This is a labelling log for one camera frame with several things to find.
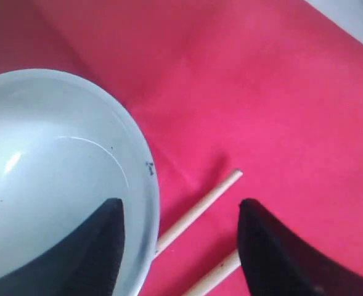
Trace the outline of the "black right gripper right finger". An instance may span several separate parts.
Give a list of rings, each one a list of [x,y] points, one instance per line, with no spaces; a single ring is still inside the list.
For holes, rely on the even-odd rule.
[[[363,277],[329,259],[255,199],[240,204],[237,249],[251,295],[363,295]]]

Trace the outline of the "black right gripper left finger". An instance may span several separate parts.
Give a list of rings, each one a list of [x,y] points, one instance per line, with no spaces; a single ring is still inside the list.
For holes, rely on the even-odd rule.
[[[0,295],[112,295],[124,253],[124,208],[107,199],[73,232],[0,278]]]

